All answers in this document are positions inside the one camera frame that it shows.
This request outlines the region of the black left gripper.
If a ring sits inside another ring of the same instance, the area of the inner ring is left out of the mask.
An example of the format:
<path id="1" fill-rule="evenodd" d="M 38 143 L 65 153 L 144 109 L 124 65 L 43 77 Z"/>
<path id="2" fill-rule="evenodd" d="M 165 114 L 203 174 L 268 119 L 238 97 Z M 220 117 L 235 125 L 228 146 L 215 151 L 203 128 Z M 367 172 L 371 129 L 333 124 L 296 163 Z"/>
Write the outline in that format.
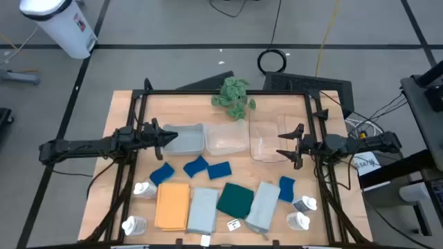
<path id="1" fill-rule="evenodd" d="M 153 147 L 155 156 L 158 160 L 163 160 L 161 147 L 167 146 L 175 138 L 178 133 L 176 131 L 166 131 L 160 128 L 156 118 L 152 118 L 151 122 L 143 124 L 142 141 L 147 143 L 146 147 Z"/>

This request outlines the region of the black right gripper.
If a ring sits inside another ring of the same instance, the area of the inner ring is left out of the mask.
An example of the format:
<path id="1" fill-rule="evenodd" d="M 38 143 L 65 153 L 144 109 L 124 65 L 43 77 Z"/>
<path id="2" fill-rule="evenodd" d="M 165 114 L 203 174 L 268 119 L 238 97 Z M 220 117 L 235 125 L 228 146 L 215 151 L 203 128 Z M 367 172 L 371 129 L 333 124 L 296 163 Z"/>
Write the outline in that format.
<path id="1" fill-rule="evenodd" d="M 303 133 L 304 124 L 299 123 L 294 131 L 278 135 L 279 138 L 284 138 L 287 140 L 297 140 L 295 151 L 277 150 L 279 154 L 288 158 L 291 162 L 294 162 L 294 169 L 300 169 L 302 167 L 302 155 L 310 155 L 311 150 L 315 149 L 317 144 L 317 140 L 314 135 L 303 135 Z"/>

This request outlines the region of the blue sponge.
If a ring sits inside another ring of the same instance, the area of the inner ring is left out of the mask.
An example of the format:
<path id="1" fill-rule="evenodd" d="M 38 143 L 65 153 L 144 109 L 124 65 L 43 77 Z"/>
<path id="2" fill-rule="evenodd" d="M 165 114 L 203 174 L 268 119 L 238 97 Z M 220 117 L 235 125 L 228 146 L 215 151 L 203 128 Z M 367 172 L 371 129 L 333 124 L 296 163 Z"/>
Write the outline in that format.
<path id="1" fill-rule="evenodd" d="M 155 186 L 159 186 L 162 182 L 171 178 L 175 173 L 174 168 L 169 163 L 164 163 L 162 167 L 154 170 L 149 178 Z"/>
<path id="2" fill-rule="evenodd" d="M 207 170 L 210 180 L 230 176 L 232 174 L 230 163 L 228 161 L 217 163 L 215 165 L 209 165 Z"/>
<path id="3" fill-rule="evenodd" d="M 193 178 L 199 172 L 206 170 L 208 167 L 208 162 L 203 156 L 198 156 L 194 161 L 187 163 L 183 170 L 190 177 Z"/>
<path id="4" fill-rule="evenodd" d="M 291 203 L 294 198 L 293 187 L 295 180 L 286 176 L 281 176 L 279 180 L 280 194 L 279 199 Z"/>

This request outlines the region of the white plastic bottle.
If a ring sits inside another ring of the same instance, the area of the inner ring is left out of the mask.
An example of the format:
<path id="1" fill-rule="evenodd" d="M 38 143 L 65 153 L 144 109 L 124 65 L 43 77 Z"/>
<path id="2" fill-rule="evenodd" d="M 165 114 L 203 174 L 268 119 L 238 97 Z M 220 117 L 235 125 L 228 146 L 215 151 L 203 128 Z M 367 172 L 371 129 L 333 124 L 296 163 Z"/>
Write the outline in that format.
<path id="1" fill-rule="evenodd" d="M 297 211 L 302 213 L 316 211 L 318 209 L 317 200 L 309 196 L 301 196 L 298 199 L 294 199 L 292 205 Z"/>
<path id="2" fill-rule="evenodd" d="M 156 196 L 157 186 L 151 182 L 136 183 L 134 186 L 133 194 L 136 197 L 142 197 L 145 199 L 152 199 Z"/>
<path id="3" fill-rule="evenodd" d="M 121 224 L 126 236 L 142 235 L 146 231 L 146 227 L 147 220 L 141 216 L 129 216 Z"/>
<path id="4" fill-rule="evenodd" d="M 308 230 L 310 224 L 310 218 L 304 215 L 302 212 L 294 212 L 288 214 L 286 217 L 288 226 L 292 230 Z"/>

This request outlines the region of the grey waffle weave towel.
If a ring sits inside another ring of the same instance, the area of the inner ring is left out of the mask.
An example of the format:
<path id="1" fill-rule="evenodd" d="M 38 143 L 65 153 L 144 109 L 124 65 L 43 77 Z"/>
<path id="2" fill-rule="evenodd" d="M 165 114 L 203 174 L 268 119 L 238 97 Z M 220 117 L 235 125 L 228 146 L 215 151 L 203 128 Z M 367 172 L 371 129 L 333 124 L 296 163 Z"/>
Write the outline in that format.
<path id="1" fill-rule="evenodd" d="M 250 212 L 245 218 L 246 226 L 260 234 L 264 240 L 269 239 L 267 233 L 271 227 L 279 195 L 278 186 L 261 181 L 253 198 Z"/>
<path id="2" fill-rule="evenodd" d="M 210 188 L 194 189 L 186 231 L 211 234 L 215 231 L 219 192 Z"/>

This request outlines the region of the orange cloth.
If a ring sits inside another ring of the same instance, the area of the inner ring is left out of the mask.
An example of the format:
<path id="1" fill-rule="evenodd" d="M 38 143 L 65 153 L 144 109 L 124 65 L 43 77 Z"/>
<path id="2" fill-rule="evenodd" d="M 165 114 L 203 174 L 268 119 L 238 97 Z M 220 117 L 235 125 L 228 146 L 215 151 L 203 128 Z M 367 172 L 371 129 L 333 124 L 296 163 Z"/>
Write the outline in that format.
<path id="1" fill-rule="evenodd" d="M 157 192 L 154 226 L 163 231 L 184 231 L 189 205 L 188 183 L 161 183 Z"/>

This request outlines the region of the dark green cloth napkin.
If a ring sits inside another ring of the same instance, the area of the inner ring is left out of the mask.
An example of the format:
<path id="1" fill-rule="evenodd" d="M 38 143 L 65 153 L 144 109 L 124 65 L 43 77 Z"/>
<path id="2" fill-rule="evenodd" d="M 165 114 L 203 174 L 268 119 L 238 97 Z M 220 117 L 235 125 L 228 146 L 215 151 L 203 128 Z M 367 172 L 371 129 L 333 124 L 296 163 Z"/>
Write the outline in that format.
<path id="1" fill-rule="evenodd" d="M 251 210 L 253 198 L 253 190 L 227 183 L 217 202 L 217 209 L 233 218 L 245 219 Z"/>

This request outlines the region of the clear plastic bin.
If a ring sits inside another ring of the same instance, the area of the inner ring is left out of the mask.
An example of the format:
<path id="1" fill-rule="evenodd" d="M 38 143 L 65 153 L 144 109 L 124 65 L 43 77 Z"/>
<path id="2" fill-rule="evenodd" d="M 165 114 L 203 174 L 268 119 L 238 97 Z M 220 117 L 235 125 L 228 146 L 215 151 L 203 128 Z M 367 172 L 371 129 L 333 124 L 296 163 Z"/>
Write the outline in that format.
<path id="1" fill-rule="evenodd" d="M 287 142 L 279 138 L 286 132 L 285 114 L 249 112 L 250 155 L 256 164 L 282 163 L 287 160 L 277 150 L 286 150 Z"/>

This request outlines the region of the translucent white plastic bin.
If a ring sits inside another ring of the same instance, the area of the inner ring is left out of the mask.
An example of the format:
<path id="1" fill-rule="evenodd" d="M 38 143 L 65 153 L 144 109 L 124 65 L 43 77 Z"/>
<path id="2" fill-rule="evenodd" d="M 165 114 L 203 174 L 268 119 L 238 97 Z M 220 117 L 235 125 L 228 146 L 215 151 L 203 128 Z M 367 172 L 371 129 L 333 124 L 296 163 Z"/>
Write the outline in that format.
<path id="1" fill-rule="evenodd" d="M 221 124 L 205 124 L 207 151 L 213 156 L 234 154 L 249 148 L 248 129 L 243 119 Z"/>

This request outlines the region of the white paper note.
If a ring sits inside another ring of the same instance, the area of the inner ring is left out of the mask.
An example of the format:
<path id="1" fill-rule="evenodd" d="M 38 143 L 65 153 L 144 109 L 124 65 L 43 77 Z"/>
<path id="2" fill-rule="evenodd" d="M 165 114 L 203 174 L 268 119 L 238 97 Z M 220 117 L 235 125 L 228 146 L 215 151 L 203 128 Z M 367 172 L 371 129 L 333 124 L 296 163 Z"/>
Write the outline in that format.
<path id="1" fill-rule="evenodd" d="M 354 155 L 354 166 L 358 169 L 359 176 L 373 172 L 381 166 L 373 152 L 363 152 Z"/>

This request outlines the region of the artificial striped green plant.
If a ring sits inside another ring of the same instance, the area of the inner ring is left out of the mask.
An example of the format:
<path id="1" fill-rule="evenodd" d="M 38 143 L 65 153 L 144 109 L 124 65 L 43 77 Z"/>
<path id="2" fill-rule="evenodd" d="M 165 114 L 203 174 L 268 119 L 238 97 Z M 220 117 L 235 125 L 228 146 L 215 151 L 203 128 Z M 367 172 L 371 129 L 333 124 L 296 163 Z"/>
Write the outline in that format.
<path id="1" fill-rule="evenodd" d="M 246 94 L 248 85 L 249 83 L 244 79 L 226 78 L 219 94 L 211 97 L 211 104 L 214 107 L 226 108 L 227 115 L 235 120 L 245 119 L 247 108 L 256 110 L 255 100 Z"/>

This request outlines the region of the grey desk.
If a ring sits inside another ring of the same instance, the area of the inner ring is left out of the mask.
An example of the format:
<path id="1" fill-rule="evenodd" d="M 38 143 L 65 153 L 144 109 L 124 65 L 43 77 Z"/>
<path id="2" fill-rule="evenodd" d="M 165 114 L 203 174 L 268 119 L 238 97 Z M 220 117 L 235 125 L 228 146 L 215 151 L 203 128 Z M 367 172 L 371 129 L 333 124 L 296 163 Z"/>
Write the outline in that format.
<path id="1" fill-rule="evenodd" d="M 405 77 L 400 83 L 435 167 L 443 172 L 443 60 L 425 74 Z M 441 111 L 435 111 L 428 100 L 430 90 L 441 95 Z"/>

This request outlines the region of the white pedal trash can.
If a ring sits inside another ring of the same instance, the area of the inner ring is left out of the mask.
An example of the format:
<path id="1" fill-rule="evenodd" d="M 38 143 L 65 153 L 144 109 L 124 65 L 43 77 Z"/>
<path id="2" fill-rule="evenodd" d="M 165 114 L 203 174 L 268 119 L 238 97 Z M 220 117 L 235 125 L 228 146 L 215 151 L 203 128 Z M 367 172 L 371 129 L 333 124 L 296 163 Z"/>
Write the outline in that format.
<path id="1" fill-rule="evenodd" d="M 85 59 L 98 38 L 76 0 L 21 0 L 19 10 L 73 59 Z"/>

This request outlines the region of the grey floor stand foot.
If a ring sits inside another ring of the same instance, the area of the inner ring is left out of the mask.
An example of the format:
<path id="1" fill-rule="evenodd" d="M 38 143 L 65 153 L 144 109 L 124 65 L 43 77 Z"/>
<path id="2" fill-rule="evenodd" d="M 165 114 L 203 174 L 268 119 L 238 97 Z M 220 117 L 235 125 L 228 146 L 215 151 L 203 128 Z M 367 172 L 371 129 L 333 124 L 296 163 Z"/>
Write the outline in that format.
<path id="1" fill-rule="evenodd" d="M 34 73 L 27 72 L 16 72 L 10 70 L 0 69 L 0 81 L 7 82 L 24 82 L 33 85 L 38 85 L 40 83 L 40 78 Z"/>

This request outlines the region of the black aluminium table frame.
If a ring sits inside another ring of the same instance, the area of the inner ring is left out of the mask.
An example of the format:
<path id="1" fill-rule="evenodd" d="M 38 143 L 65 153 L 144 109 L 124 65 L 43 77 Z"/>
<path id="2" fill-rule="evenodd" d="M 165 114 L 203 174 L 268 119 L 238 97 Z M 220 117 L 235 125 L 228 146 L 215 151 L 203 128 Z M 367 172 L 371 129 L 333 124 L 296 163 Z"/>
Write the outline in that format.
<path id="1" fill-rule="evenodd" d="M 244 80 L 236 80 L 234 77 L 230 77 L 225 80 L 220 90 L 210 90 L 209 93 L 213 95 L 211 98 L 212 103 L 215 103 L 218 106 L 226 107 L 233 113 L 235 118 L 239 116 L 241 120 L 243 120 L 246 115 L 245 108 L 250 107 L 250 103 L 253 101 L 251 98 L 247 98 L 246 82 Z M 139 124 L 136 120 L 136 114 L 134 113 L 135 104 L 137 99 L 140 98 L 141 107 L 139 114 L 141 116 L 145 115 L 147 97 L 154 94 L 155 92 L 148 79 L 145 79 L 145 86 L 143 90 L 134 90 L 132 92 L 129 113 L 127 115 L 127 125 L 129 125 L 131 129 L 134 127 L 134 125 L 137 125 L 137 131 L 141 131 L 146 128 L 145 124 Z M 81 240 L 82 243 L 92 243 L 97 246 L 100 243 L 99 238 L 101 236 L 105 237 L 106 243 L 123 242 L 125 236 L 122 233 L 118 234 L 118 239 L 115 241 L 111 240 L 110 236 L 118 209 L 122 208 L 122 214 L 124 215 L 129 212 L 129 198 L 131 196 L 129 191 L 134 183 L 137 157 L 137 149 L 128 149 L 126 147 L 123 149 L 123 156 L 121 157 L 118 157 L 117 153 L 109 154 L 107 156 L 107 158 L 112 158 L 112 163 L 118 166 L 116 182 L 114 183 L 114 190 L 111 198 L 111 205 L 103 220 L 99 223 L 91 235 Z M 329 191 L 324 179 L 322 178 L 318 180 L 318 184 L 322 204 L 326 206 L 326 210 L 323 212 L 323 214 L 325 215 L 325 225 L 329 244 L 331 246 L 337 244 L 332 234 L 333 228 L 328 210 L 329 208 L 333 208 L 337 214 L 339 228 L 342 229 L 342 237 L 350 235 L 355 240 L 356 244 L 369 244 L 370 241 L 358 231 L 354 224 L 352 224 L 350 219 L 344 213 L 341 203 L 336 200 L 336 195 L 338 192 Z"/>

